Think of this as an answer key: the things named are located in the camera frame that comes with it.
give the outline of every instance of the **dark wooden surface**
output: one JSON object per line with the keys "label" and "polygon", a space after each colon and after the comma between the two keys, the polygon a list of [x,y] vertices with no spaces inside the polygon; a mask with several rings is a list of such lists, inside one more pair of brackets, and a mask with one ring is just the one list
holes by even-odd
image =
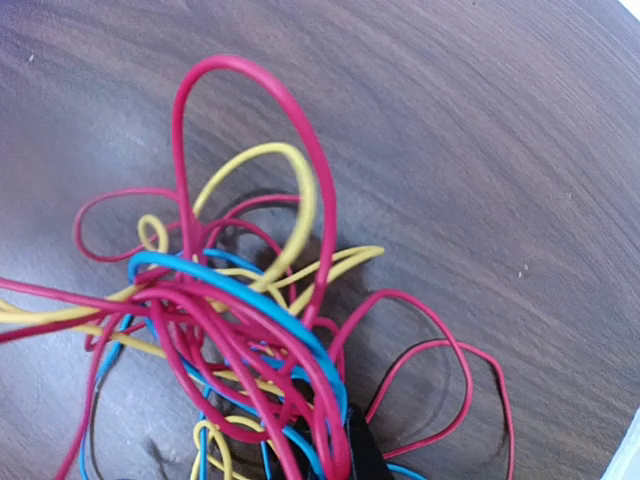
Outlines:
{"label": "dark wooden surface", "polygon": [[[640,23],[621,6],[48,3],[0,2],[0,275],[91,294],[122,286],[124,266],[75,251],[76,209],[116,188],[172,186],[179,81],[207,55],[247,56],[285,81],[319,132],[341,244],[387,248],[331,290],[330,313],[344,319],[381,287],[419,296],[502,362],[516,478],[600,476],[640,393]],[[230,74],[197,88],[186,129],[194,188],[240,149],[297,142],[275,102]],[[294,187],[283,162],[265,161],[236,173],[208,212],[257,188]],[[175,214],[161,201],[116,201],[89,218],[87,241],[121,251],[148,211]],[[435,334],[401,306],[378,307],[348,344],[355,400],[365,404],[389,362]],[[0,478],[55,472],[83,402],[81,345],[65,333],[0,348]],[[503,478],[493,378],[472,366],[477,394],[462,428],[398,460],[430,480]],[[434,431],[461,395],[453,358],[423,355],[375,434],[392,447]],[[127,352],[97,411],[104,478],[185,478],[196,414],[163,362]]]}

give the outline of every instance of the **cable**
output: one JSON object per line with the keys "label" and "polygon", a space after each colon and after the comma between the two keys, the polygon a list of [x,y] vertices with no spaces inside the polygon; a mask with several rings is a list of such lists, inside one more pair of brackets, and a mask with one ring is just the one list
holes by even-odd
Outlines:
{"label": "cable", "polygon": [[427,480],[425,477],[414,472],[413,470],[401,467],[400,465],[396,465],[395,463],[387,463],[387,468],[394,473],[399,473],[400,475],[404,475],[405,477],[411,478],[413,480]]}
{"label": "cable", "polygon": [[[251,78],[276,99],[298,132],[314,170],[303,154],[291,145],[279,142],[258,145],[236,155],[215,172],[191,205],[183,145],[186,103],[202,76],[221,69]],[[207,463],[223,471],[225,480],[246,480],[246,477],[233,470],[225,435],[245,443],[260,444],[267,478],[271,477],[269,445],[287,478],[302,479],[303,472],[299,471],[291,442],[307,456],[311,469],[320,479],[346,479],[350,473],[351,458],[344,430],[347,409],[344,347],[356,326],[383,298],[398,298],[418,308],[438,326],[445,339],[415,345],[394,362],[367,411],[367,421],[371,421],[375,415],[399,369],[419,352],[437,347],[452,348],[466,384],[461,409],[449,426],[422,440],[396,448],[386,453],[385,458],[433,444],[451,434],[462,423],[469,412],[474,393],[473,377],[464,354],[468,352],[488,361],[496,372],[509,433],[507,478],[513,478],[515,437],[511,406],[504,374],[493,357],[457,341],[435,312],[416,298],[396,290],[382,290],[373,294],[340,327],[333,320],[319,316],[327,286],[346,271],[382,255],[384,250],[381,247],[363,246],[335,252],[337,204],[331,171],[311,124],[279,80],[263,68],[239,57],[216,56],[198,63],[187,74],[176,95],[172,147],[175,190],[131,188],[103,194],[84,205],[76,216],[74,238],[80,251],[98,262],[129,260],[130,286],[109,297],[96,298],[0,278],[0,288],[76,305],[48,312],[28,312],[0,300],[0,323],[23,325],[17,330],[0,333],[0,344],[66,329],[87,335],[85,349],[92,353],[92,362],[84,411],[56,479],[66,476],[78,452],[82,477],[88,478],[85,464],[86,434],[96,401],[95,394],[123,346],[166,358],[178,382],[201,410],[201,421],[194,429],[198,456],[192,469],[192,480],[206,480]],[[220,183],[239,166],[269,153],[281,154],[289,162],[299,195],[252,198],[232,208],[221,218],[203,224],[199,219],[202,209]],[[315,219],[316,181],[323,204],[319,260],[294,272],[291,265],[306,246]],[[145,214],[137,223],[139,246],[110,256],[90,251],[82,237],[82,223],[87,213],[102,201],[139,195],[165,197],[177,203],[180,212],[178,221],[165,225],[155,215]],[[282,248],[267,232],[238,218],[250,209],[269,206],[274,202],[278,206],[297,206],[296,223]],[[275,253],[273,263],[263,272],[246,260],[215,249],[220,234],[229,228],[248,231],[264,241]],[[182,252],[178,256],[168,253],[169,232],[172,231],[178,231],[182,238]],[[229,261],[234,266],[213,270],[205,266],[208,258]],[[298,282],[308,275],[314,275],[312,284],[298,295]],[[288,290],[286,295],[281,291],[285,288]],[[135,318],[138,318],[137,324],[133,324]],[[142,328],[149,329],[159,345],[132,336]],[[319,328],[328,330],[333,337],[328,349],[312,332]],[[202,347],[207,338],[215,343],[223,361],[205,359]],[[109,342],[114,343],[104,362],[101,362]],[[294,381],[304,381],[310,386],[311,403],[296,388]],[[222,415],[208,400],[212,391],[247,414],[260,418],[263,425],[246,417]],[[298,418],[309,425],[311,442],[292,427]],[[211,441],[218,445],[221,460],[208,453],[207,444]],[[389,468],[409,478],[423,479],[417,473],[395,464],[389,464]]]}

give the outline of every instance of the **red wire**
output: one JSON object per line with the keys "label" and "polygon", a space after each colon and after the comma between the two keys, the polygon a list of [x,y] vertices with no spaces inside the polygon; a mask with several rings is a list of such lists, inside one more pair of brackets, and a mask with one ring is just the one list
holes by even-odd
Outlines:
{"label": "red wire", "polygon": [[342,325],[340,331],[334,337],[331,345],[329,346],[329,357],[334,360],[336,359],[338,353],[344,349],[344,344],[346,343],[347,338],[351,335],[356,326],[362,321],[369,310],[371,310],[376,305],[376,303],[384,298],[399,298],[400,300],[404,300],[405,302],[413,305],[415,308],[425,313],[431,319],[431,321],[435,323],[442,331],[444,336],[447,338],[449,345],[455,352],[458,361],[460,362],[462,373],[464,374],[464,380],[467,386],[466,393],[460,412],[458,412],[451,424],[430,437],[437,437],[438,439],[442,439],[451,434],[456,428],[458,428],[458,426],[463,422],[464,417],[467,415],[467,412],[471,408],[471,400],[473,398],[473,376],[471,374],[469,364],[467,363],[467,359],[465,358],[464,353],[462,353],[462,349],[458,345],[458,342],[454,338],[449,328],[444,324],[442,320],[440,320],[438,315],[433,310],[420,302],[420,300],[412,297],[408,293],[398,290],[380,290],[374,293],[367,300],[365,300],[364,303],[351,314],[344,325]]}
{"label": "red wire", "polygon": [[[391,387],[391,383],[395,379],[395,377],[398,374],[398,372],[400,371],[400,369],[411,358],[413,358],[414,356],[416,356],[420,352],[424,352],[424,351],[427,351],[427,350],[432,350],[434,348],[450,347],[450,346],[451,346],[451,344],[449,343],[448,340],[428,340],[426,342],[421,342],[421,343],[411,347],[409,350],[407,350],[405,353],[403,353],[393,363],[393,367],[391,368],[389,373],[385,376],[384,380],[380,384],[380,387],[379,387],[379,389],[378,389],[373,401],[371,402],[371,406],[369,407],[369,410],[366,413],[367,423],[371,422],[371,420],[373,419],[374,415],[378,411],[378,408],[380,407],[380,404],[384,400],[384,396],[389,391],[389,388]],[[515,432],[514,432],[514,428],[513,428],[513,416],[512,416],[512,412],[511,412],[511,403],[509,402],[509,393],[507,392],[507,382],[506,382],[505,377],[504,377],[504,372],[502,371],[502,367],[500,366],[500,363],[498,363],[498,361],[494,357],[489,355],[488,353],[483,352],[482,350],[480,350],[479,348],[474,347],[473,345],[469,345],[469,344],[463,343],[463,342],[458,342],[458,346],[462,350],[466,350],[467,352],[472,353],[474,355],[477,355],[478,357],[482,358],[483,360],[486,360],[491,365],[491,367],[493,368],[493,370],[496,373],[496,376],[498,377],[498,390],[500,392],[500,399],[502,401],[502,405],[503,405],[503,408],[504,408],[504,419],[505,419],[505,424],[506,424],[506,428],[507,428],[507,433],[509,435],[509,455],[508,455],[507,478],[509,480],[511,480],[513,478],[514,458],[515,458]],[[445,435],[436,434],[436,435],[432,435],[431,437],[425,438],[423,440],[419,440],[417,442],[410,443],[409,445],[405,445],[403,447],[396,448],[396,449],[394,449],[394,450],[392,450],[390,452],[385,453],[384,458],[385,459],[394,458],[394,457],[397,457],[398,455],[402,455],[404,453],[411,452],[411,451],[416,450],[418,448],[426,447],[427,445],[431,445],[431,444],[437,442],[438,440],[441,440],[442,438],[444,438],[444,436]]]}
{"label": "red wire", "polygon": [[[202,250],[207,245],[215,245],[219,234],[228,226],[248,230],[260,237],[269,248],[273,249],[276,255],[280,253],[279,245],[271,239],[266,232],[252,223],[235,217],[251,208],[263,207],[269,203],[295,204],[299,201],[298,196],[266,195],[250,199],[231,209],[222,219],[216,220],[206,226],[203,226],[195,217],[189,203],[183,146],[183,116],[186,109],[186,102],[195,83],[209,71],[219,69],[231,70],[248,76],[265,88],[278,101],[300,135],[314,166],[324,203],[324,232],[320,249],[320,266],[314,278],[313,295],[304,311],[302,323],[309,329],[325,328],[332,333],[333,340],[329,347],[329,355],[336,363],[341,377],[344,378],[345,375],[344,345],[348,337],[369,310],[383,298],[399,298],[409,302],[429,316],[446,337],[446,340],[435,340],[417,345],[394,363],[373,400],[371,409],[367,413],[367,421],[370,421],[377,411],[399,369],[413,355],[430,348],[447,346],[454,350],[460,362],[467,388],[460,412],[451,424],[430,437],[387,453],[386,458],[395,457],[441,440],[455,431],[462,423],[469,411],[473,398],[473,378],[463,353],[463,350],[465,350],[488,361],[498,376],[505,420],[509,433],[508,478],[511,479],[513,476],[515,455],[515,437],[511,406],[506,391],[504,374],[500,365],[493,357],[475,347],[458,342],[446,325],[427,306],[414,297],[395,290],[383,290],[369,297],[369,299],[353,312],[340,328],[338,328],[332,320],[318,317],[318,310],[322,304],[327,288],[329,269],[332,265],[331,257],[336,245],[337,213],[333,179],[322,147],[311,124],[296,100],[271,73],[248,60],[232,56],[211,57],[197,64],[191,72],[187,74],[176,95],[173,110],[172,143],[176,172],[176,190],[172,191],[162,188],[124,189],[101,195],[87,203],[78,212],[74,226],[74,238],[80,251],[87,257],[98,262],[117,262],[127,259],[133,254],[143,250],[142,246],[137,246],[119,255],[97,255],[91,252],[84,244],[82,238],[82,221],[88,211],[101,201],[121,196],[155,195],[169,198],[179,205],[180,220],[179,222],[169,224],[167,230],[180,229],[183,243],[183,256],[186,259],[193,258],[193,254],[197,253],[199,254],[199,261],[204,262],[204,256],[201,255]],[[152,241],[155,241],[155,239],[155,235],[151,237]],[[163,277],[166,277],[168,274],[171,275],[173,279],[163,280]],[[349,445],[342,426],[340,410],[336,399],[324,372],[315,362],[315,359],[308,349],[297,340],[297,338],[237,298],[212,286],[196,282],[194,279],[182,273],[174,274],[174,272],[168,269],[156,268],[152,271],[142,272],[136,278],[136,283],[144,285],[144,288],[139,293],[127,302],[114,302],[0,278],[0,288],[87,306],[98,310],[97,313],[83,318],[32,325],[10,332],[4,332],[0,334],[0,344],[20,338],[60,331],[84,323],[100,325],[104,321],[107,322],[104,332],[97,342],[92,343],[92,336],[88,336],[85,342],[85,347],[88,350],[93,349],[94,352],[87,384],[87,398],[84,413],[78,432],[76,433],[69,453],[60,467],[56,479],[62,479],[66,476],[71,463],[77,455],[80,442],[88,426],[91,409],[93,408],[95,375],[100,358],[106,344],[110,341],[112,332],[125,314],[152,319],[158,332],[162,348],[167,354],[168,362],[176,378],[198,408],[205,412],[209,420],[219,424],[221,431],[225,434],[250,443],[262,441],[268,436],[276,446],[287,478],[301,479],[301,472],[298,469],[289,442],[282,433],[282,427],[297,416],[302,416],[311,428],[313,443],[318,451],[318,456],[327,477],[340,480],[349,476],[351,460]],[[289,287],[289,297],[291,300],[296,298],[295,285]],[[222,315],[217,314],[208,301],[204,300],[205,298],[225,304],[229,308],[229,315],[234,317],[237,323],[229,321]],[[144,323],[139,323],[126,329],[125,333],[133,333],[144,328],[144,326]],[[226,361],[229,362],[229,366],[222,363],[209,363],[205,361],[201,353],[205,335],[214,340]],[[265,349],[267,346],[271,351],[275,352],[277,357],[285,360],[284,368],[275,370],[269,367],[269,365],[262,360],[261,355],[253,350],[254,348]],[[265,424],[266,432],[263,434],[248,432],[241,427],[227,422],[224,416],[203,397],[200,390],[193,384],[193,381],[183,366],[181,355],[194,364],[201,371],[205,379],[221,392],[224,392],[225,395],[235,398],[236,400],[242,400],[243,403],[254,407],[259,412]],[[290,378],[291,369],[295,366],[300,366],[309,375],[314,391],[313,409],[308,406]],[[247,392],[246,396],[230,388],[212,374],[214,371],[227,368],[231,368],[236,373],[242,388]],[[274,386],[282,390],[284,392],[284,403],[281,404],[277,399],[271,398],[271,396],[263,393],[256,385],[255,376],[258,376],[264,381],[272,382]]]}

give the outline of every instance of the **wire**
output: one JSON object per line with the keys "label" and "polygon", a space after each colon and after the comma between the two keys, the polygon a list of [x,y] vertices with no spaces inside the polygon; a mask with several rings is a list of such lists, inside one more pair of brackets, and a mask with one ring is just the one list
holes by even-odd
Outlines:
{"label": "wire", "polygon": [[[434,348],[442,348],[442,347],[449,347],[449,341],[448,340],[429,340],[426,342],[420,342],[416,345],[414,345],[413,347],[409,348],[406,352],[404,352],[400,357],[398,357],[398,359],[393,362],[393,365],[391,367],[391,369],[389,370],[389,373],[387,373],[387,375],[385,375],[385,378],[383,379],[383,381],[381,382],[380,386],[378,387],[378,390],[374,396],[373,401],[371,402],[371,406],[369,407],[369,409],[367,410],[366,413],[366,419],[367,422],[370,422],[373,418],[373,416],[375,415],[375,413],[378,411],[378,408],[380,407],[380,404],[382,403],[382,400],[384,399],[384,396],[386,395],[387,391],[389,390],[389,388],[391,387],[391,383],[393,382],[394,378],[396,377],[396,375],[398,374],[398,372],[400,371],[400,369],[415,355],[417,355],[418,353],[427,351],[427,350],[431,350]],[[493,368],[494,372],[496,373],[496,377],[498,380],[498,391],[500,393],[500,400],[502,402],[503,408],[504,408],[504,419],[505,419],[505,425],[506,425],[506,429],[507,429],[507,434],[509,437],[509,452],[508,452],[508,466],[507,466],[507,478],[512,478],[513,477],[513,472],[514,472],[514,459],[515,459],[515,432],[514,432],[514,427],[513,427],[513,414],[511,412],[511,403],[509,401],[509,393],[507,392],[507,383],[506,383],[506,379],[504,376],[504,372],[502,370],[502,367],[500,366],[500,363],[498,363],[498,361],[492,357],[491,355],[489,355],[486,352],[483,352],[482,350],[480,350],[477,347],[474,347],[473,345],[469,345],[467,343],[463,343],[463,342],[458,342],[458,346],[462,349],[465,350],[469,353],[472,353],[473,355],[476,355],[480,358],[482,358],[483,360],[485,360],[487,363],[489,363],[489,365],[491,365],[491,368]],[[389,459],[389,458],[394,458],[397,457],[399,455],[402,455],[404,453],[408,453],[410,451],[415,450],[416,448],[420,448],[426,445],[430,445],[438,440],[440,440],[441,438],[444,438],[443,436],[438,437],[437,434],[429,437],[426,440],[422,440],[419,442],[415,442],[412,443],[410,445],[406,445],[404,447],[400,447],[400,448],[396,448],[395,450],[388,452],[385,454],[385,458]]]}
{"label": "wire", "polygon": [[400,465],[396,465],[395,463],[387,463],[387,468],[394,473],[399,473],[400,475],[404,475],[407,478],[412,478],[413,480],[427,480],[425,477],[414,472],[413,470],[401,467]]}
{"label": "wire", "polygon": [[[298,132],[314,170],[303,154],[291,145],[279,142],[258,145],[236,155],[214,173],[191,205],[183,138],[186,103],[202,76],[221,69],[251,78],[276,99]],[[346,271],[382,255],[384,249],[363,246],[335,252],[337,204],[331,171],[311,124],[279,80],[262,67],[240,57],[216,56],[198,63],[187,74],[176,95],[172,146],[175,190],[131,188],[103,194],[84,205],[76,216],[74,239],[80,251],[98,262],[128,259],[130,286],[109,297],[96,298],[0,277],[0,288],[75,305],[47,312],[28,312],[0,300],[0,323],[23,325],[22,328],[0,333],[0,344],[73,329],[87,335],[85,349],[92,353],[82,419],[56,479],[66,476],[78,453],[82,478],[88,479],[85,449],[96,391],[123,346],[167,359],[176,379],[199,407],[201,420],[193,433],[198,453],[191,472],[192,480],[206,480],[207,463],[220,469],[225,480],[247,480],[233,469],[225,435],[246,443],[260,444],[268,479],[271,477],[268,446],[276,453],[287,478],[302,479],[303,472],[299,471],[290,443],[297,445],[307,456],[311,469],[320,479],[347,478],[351,458],[344,430],[347,409],[344,348],[356,326],[383,298],[398,298],[418,308],[438,326],[445,339],[415,345],[394,362],[372,400],[366,414],[367,421],[371,421],[380,407],[399,369],[419,352],[438,347],[452,348],[466,384],[461,409],[449,426],[387,452],[385,458],[394,458],[433,444],[462,423],[474,393],[473,377],[465,357],[465,352],[468,352],[489,362],[496,372],[509,434],[507,478],[513,478],[515,436],[512,412],[504,373],[493,357],[457,341],[435,312],[416,298],[396,290],[373,294],[340,327],[333,320],[319,316],[328,285]],[[221,182],[241,165],[270,153],[281,154],[289,162],[299,195],[252,198],[221,218],[203,224],[200,214]],[[294,272],[291,265],[307,245],[315,220],[316,180],[323,203],[319,259]],[[164,197],[177,203],[179,220],[165,225],[155,215],[143,215],[137,223],[140,245],[111,256],[90,251],[82,237],[82,224],[87,213],[102,201],[140,195]],[[237,218],[253,208],[274,203],[278,206],[297,205],[296,223],[282,248],[265,231]],[[228,228],[248,231],[264,241],[275,253],[273,263],[263,272],[246,260],[215,249],[220,234]],[[168,254],[169,232],[172,231],[178,231],[182,237],[179,256]],[[234,266],[212,270],[205,266],[207,258],[229,261]],[[298,282],[309,275],[313,275],[312,284],[298,295]],[[285,288],[288,295],[281,292]],[[141,328],[148,328],[159,345],[131,336]],[[328,349],[312,333],[318,328],[326,329],[332,335]],[[207,338],[215,343],[224,361],[213,363],[204,358],[202,347]],[[101,362],[109,342],[114,343]],[[294,385],[294,381],[300,380],[311,387],[311,403]],[[262,425],[247,417],[224,416],[208,400],[212,391],[246,414],[260,418]],[[311,442],[292,427],[298,418],[309,425]],[[218,445],[220,460],[208,453],[210,442]],[[424,479],[395,464],[389,464],[389,468],[409,478]]]}

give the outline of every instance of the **wood grain surface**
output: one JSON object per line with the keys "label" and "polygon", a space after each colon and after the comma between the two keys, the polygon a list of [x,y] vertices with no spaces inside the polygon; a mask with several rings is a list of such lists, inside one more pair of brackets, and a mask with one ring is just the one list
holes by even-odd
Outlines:
{"label": "wood grain surface", "polygon": [[[328,313],[343,320],[382,287],[423,299],[502,362],[516,478],[599,478],[640,403],[640,23],[606,0],[2,1],[0,275],[90,294],[126,282],[124,265],[75,250],[73,216],[98,193],[173,185],[172,99],[216,53],[289,86],[333,167],[341,245],[387,249],[330,290]],[[226,73],[196,88],[186,137],[192,191],[241,149],[299,144],[272,99]],[[207,214],[257,189],[295,184],[266,159],[234,174]],[[177,213],[117,200],[89,217],[87,242],[133,246],[146,212]],[[280,239],[292,223],[251,218]],[[354,400],[366,404],[393,358],[436,335],[403,306],[377,307],[347,346]],[[70,333],[0,348],[0,478],[53,476],[88,362]],[[494,379],[472,368],[462,427],[398,459],[429,480],[505,475]],[[416,358],[374,433],[385,449],[424,436],[462,394],[450,354]],[[163,362],[128,351],[96,414],[103,478],[186,478],[196,417]]]}

